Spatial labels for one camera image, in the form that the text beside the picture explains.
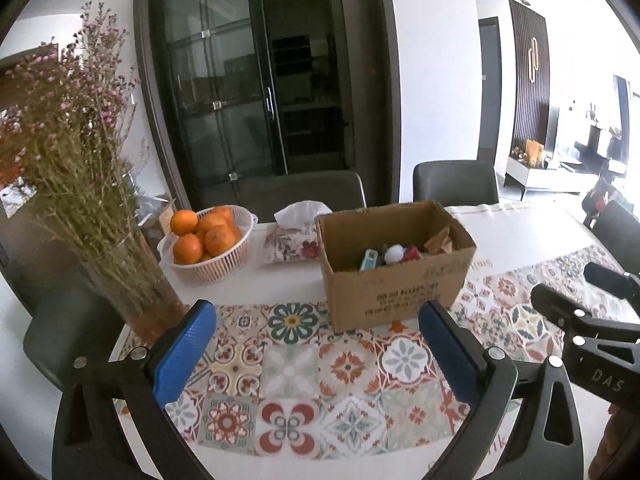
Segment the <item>right hand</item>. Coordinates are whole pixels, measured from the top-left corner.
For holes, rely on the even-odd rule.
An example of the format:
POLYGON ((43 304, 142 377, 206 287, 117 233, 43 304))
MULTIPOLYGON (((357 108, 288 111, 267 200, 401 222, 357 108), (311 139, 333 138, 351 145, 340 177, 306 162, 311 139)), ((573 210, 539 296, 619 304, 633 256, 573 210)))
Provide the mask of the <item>right hand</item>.
POLYGON ((610 418, 588 469, 589 479, 639 478, 639 415, 611 404, 610 418))

